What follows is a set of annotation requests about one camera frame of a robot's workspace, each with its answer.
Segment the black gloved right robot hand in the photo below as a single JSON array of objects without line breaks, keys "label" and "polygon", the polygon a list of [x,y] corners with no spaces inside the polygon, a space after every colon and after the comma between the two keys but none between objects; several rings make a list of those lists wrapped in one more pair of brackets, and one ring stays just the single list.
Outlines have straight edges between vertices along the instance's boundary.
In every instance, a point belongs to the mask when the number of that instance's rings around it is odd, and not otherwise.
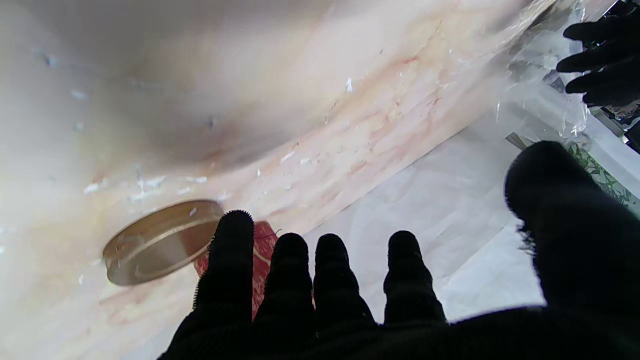
[{"label": "black gloved right robot hand", "polygon": [[315,275],[298,234],[277,240],[252,312],[254,222],[222,216],[192,312],[163,360],[637,360],[639,219],[558,142],[523,150],[505,178],[546,304],[450,323],[418,240],[388,242],[384,322],[361,297],[343,240],[318,239]]}]

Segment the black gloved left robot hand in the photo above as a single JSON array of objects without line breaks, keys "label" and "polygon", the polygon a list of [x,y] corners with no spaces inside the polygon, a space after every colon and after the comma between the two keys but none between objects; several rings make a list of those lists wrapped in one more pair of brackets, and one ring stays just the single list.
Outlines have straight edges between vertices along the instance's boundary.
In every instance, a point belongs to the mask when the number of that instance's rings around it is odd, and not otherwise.
[{"label": "black gloved left robot hand", "polygon": [[580,73],[566,84],[568,94],[582,94],[589,107],[624,107],[639,99],[640,16],[602,17],[567,27],[563,37],[579,41],[583,51],[560,60],[558,73]]}]

